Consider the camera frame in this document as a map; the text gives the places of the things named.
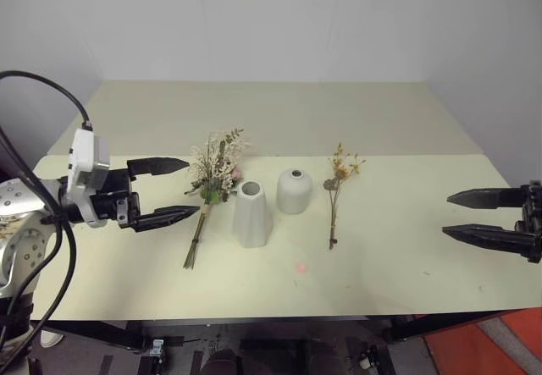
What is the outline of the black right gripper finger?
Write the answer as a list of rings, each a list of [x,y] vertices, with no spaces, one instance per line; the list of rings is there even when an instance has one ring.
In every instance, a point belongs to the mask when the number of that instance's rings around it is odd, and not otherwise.
[[[444,234],[465,244],[493,251],[519,254],[529,262],[536,261],[536,235],[498,226],[463,224],[442,228]]]
[[[522,207],[526,195],[521,188],[471,189],[448,196],[446,201],[472,209]]]

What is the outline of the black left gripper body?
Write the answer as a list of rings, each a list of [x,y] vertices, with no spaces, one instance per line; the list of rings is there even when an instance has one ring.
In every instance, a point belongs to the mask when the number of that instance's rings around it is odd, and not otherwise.
[[[91,197],[100,220],[116,221],[122,229],[135,226],[136,219],[141,215],[139,195],[132,190],[135,179],[127,168],[108,173],[103,187]]]

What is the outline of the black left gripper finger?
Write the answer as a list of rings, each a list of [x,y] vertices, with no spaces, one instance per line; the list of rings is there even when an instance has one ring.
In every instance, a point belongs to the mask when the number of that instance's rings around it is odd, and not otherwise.
[[[135,232],[160,229],[174,225],[181,220],[189,218],[200,210],[199,206],[171,206],[161,207],[152,213],[143,215],[130,215],[128,227]]]
[[[127,161],[127,169],[131,176],[171,174],[189,167],[190,164],[187,161],[174,157],[148,157]]]

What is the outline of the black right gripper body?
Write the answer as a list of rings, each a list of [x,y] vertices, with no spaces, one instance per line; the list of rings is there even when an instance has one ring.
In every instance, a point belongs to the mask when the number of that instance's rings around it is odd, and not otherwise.
[[[520,187],[522,192],[522,219],[514,229],[523,235],[525,250],[520,254],[529,262],[541,261],[541,181],[532,180]]]

